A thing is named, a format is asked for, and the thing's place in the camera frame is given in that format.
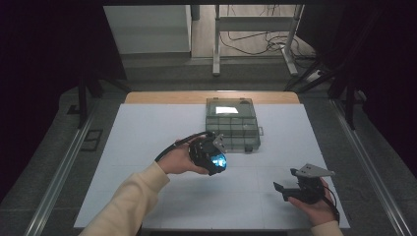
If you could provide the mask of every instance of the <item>white paper sheet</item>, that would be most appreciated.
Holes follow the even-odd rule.
[[[327,168],[302,104],[256,104],[263,127],[259,150],[227,153],[227,169],[213,176],[170,175],[149,229],[300,229],[306,215],[282,199],[272,182],[297,187],[290,168]],[[85,227],[132,172],[147,168],[176,139],[205,130],[204,104],[121,105],[75,227]],[[325,178],[337,192],[330,178]],[[350,227],[341,204],[340,227]]]

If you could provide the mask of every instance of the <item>hand-held device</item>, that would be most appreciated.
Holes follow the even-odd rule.
[[[291,174],[296,176],[298,179],[299,189],[285,189],[282,185],[273,182],[273,186],[279,193],[282,194],[284,200],[287,202],[288,198],[292,197],[309,205],[323,200],[326,204],[328,204],[337,222],[339,222],[340,215],[336,208],[336,204],[334,205],[326,197],[325,186],[320,179],[320,177],[333,176],[335,173],[309,163],[304,165],[300,170],[294,168],[291,168],[290,170]]]
[[[173,149],[188,143],[189,155],[195,165],[202,166],[208,170],[208,175],[220,173],[226,169],[226,149],[223,145],[223,135],[216,136],[214,132],[201,132],[189,136],[183,140],[177,141],[167,147],[155,159],[156,162],[161,160],[167,153]]]
[[[189,154],[194,164],[208,170],[208,175],[220,173],[226,169],[225,148],[223,136],[207,136],[195,139],[190,143]]]

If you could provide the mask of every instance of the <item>sweater sleeve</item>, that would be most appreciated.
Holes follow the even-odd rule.
[[[343,236],[335,220],[313,227],[312,233],[314,236]]]
[[[157,194],[168,182],[156,162],[132,174],[81,235],[136,235],[144,216],[156,205]]]

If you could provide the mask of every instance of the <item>human arm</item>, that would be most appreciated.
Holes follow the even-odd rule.
[[[328,183],[322,179],[325,186],[326,198],[332,203],[332,199],[328,190]],[[295,198],[288,198],[297,208],[303,210],[312,223],[312,233],[314,236],[340,236],[343,235],[338,226],[337,220],[332,212],[330,206],[325,201],[320,200],[315,204],[308,205]]]
[[[169,182],[167,174],[186,171],[209,173],[191,162],[188,145],[184,144],[126,179],[81,235],[135,235],[144,216],[156,205],[157,194]]]

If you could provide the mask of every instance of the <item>wooden table edge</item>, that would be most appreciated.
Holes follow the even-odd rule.
[[[207,98],[251,98],[254,104],[300,104],[293,91],[132,91],[126,104],[206,104]]]

